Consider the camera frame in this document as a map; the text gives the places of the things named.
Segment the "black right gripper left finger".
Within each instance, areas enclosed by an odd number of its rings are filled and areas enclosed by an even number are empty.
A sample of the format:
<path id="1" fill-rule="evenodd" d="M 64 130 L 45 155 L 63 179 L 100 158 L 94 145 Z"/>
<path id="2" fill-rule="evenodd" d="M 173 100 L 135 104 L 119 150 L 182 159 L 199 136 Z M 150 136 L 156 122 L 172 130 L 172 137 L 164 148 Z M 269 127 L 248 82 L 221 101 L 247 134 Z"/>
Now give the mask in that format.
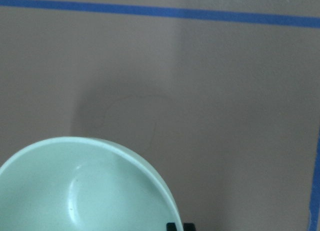
<path id="1" fill-rule="evenodd" d="M 168 222 L 166 224 L 166 231 L 177 231 L 176 224 L 174 222 Z"/>

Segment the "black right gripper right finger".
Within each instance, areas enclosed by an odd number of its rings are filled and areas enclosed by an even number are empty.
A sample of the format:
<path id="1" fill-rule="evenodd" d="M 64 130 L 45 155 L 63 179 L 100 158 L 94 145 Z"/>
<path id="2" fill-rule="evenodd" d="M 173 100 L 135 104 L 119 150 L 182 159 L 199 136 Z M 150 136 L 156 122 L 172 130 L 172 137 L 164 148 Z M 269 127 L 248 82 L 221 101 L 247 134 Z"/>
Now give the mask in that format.
<path id="1" fill-rule="evenodd" d="M 196 226 L 194 223 L 184 223 L 183 230 L 184 231 L 196 231 Z"/>

